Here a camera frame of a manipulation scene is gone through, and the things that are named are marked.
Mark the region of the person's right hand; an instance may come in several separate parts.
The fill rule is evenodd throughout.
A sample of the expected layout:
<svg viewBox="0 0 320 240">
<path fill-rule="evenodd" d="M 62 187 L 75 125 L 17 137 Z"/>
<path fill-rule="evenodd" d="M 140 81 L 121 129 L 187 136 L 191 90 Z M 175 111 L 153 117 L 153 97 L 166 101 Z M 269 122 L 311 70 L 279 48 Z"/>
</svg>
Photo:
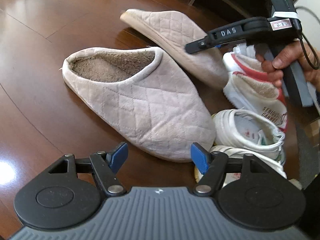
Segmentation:
<svg viewBox="0 0 320 240">
<path fill-rule="evenodd" d="M 268 61 L 259 54 L 256 54 L 256 58 L 261 62 L 263 71 L 267 73 L 267 80 L 277 88 L 282 85 L 283 69 L 292 62 L 298 61 L 303 68 L 306 81 L 310 82 L 319 92 L 319 69 L 314 70 L 310 66 L 299 41 L 287 45 L 273 61 Z"/>
</svg>

